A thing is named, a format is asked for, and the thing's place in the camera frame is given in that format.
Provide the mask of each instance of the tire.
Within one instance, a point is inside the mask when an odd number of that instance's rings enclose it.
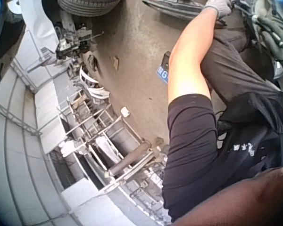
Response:
[[[58,0],[60,7],[77,16],[101,16],[110,12],[120,0]]]

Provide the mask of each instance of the garage floor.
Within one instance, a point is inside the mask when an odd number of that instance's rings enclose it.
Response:
[[[239,12],[226,19],[228,28],[242,27]],[[92,19],[96,39],[100,83],[111,92],[110,101],[117,114],[126,106],[127,121],[142,137],[156,137],[168,144],[167,85],[156,75],[164,53],[172,50],[186,21],[163,15],[141,0],[123,0],[111,13]],[[119,60],[114,68],[114,57]],[[215,110],[224,108],[213,94]]]

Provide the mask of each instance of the leg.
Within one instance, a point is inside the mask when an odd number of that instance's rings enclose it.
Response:
[[[225,104],[246,92],[269,96],[278,93],[241,59],[239,52],[246,44],[244,31],[216,30],[213,44],[201,63],[204,77]]]

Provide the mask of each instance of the hand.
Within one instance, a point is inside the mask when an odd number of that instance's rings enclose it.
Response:
[[[231,0],[208,0],[203,9],[208,7],[214,8],[217,11],[217,19],[232,13]]]
[[[258,16],[257,20],[260,24],[266,26],[267,29],[270,29],[278,35],[283,42],[283,28],[281,28],[276,22],[262,16]],[[275,60],[279,61],[283,67],[283,47],[279,47],[279,45],[276,44],[274,37],[270,34],[270,32],[265,31],[265,29],[262,30],[262,36],[272,56]]]
[[[220,191],[178,219],[174,226],[283,225],[280,221],[283,167],[268,169]]]

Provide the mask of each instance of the blue license plate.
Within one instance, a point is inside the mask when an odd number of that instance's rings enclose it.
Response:
[[[168,71],[164,70],[162,66],[157,69],[156,74],[162,79],[163,82],[168,83],[169,73]]]

